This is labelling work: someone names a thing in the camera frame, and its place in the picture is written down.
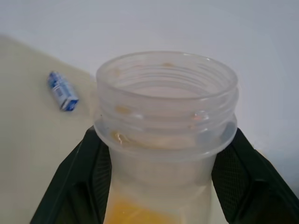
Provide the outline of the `blue Crest toothpaste box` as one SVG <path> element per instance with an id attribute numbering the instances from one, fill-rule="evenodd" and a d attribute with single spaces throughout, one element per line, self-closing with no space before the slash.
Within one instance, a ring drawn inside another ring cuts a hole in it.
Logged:
<path id="1" fill-rule="evenodd" d="M 47 78 L 47 84 L 59 109 L 64 112 L 72 112 L 77 106 L 79 98 L 65 77 L 59 72 L 51 71 Z"/>

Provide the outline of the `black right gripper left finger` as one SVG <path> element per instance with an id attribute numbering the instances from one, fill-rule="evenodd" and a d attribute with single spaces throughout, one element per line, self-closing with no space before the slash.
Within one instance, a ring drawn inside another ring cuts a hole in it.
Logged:
<path id="1" fill-rule="evenodd" d="M 104 224 L 111 176 L 108 146 L 91 127 L 59 165 L 30 224 Z"/>

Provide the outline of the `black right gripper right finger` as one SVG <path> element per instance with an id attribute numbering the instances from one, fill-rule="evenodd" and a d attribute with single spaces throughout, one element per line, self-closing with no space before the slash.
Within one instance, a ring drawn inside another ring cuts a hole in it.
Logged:
<path id="1" fill-rule="evenodd" d="M 216 156 L 212 180 L 229 224 L 299 224 L 299 198 L 240 129 Z"/>

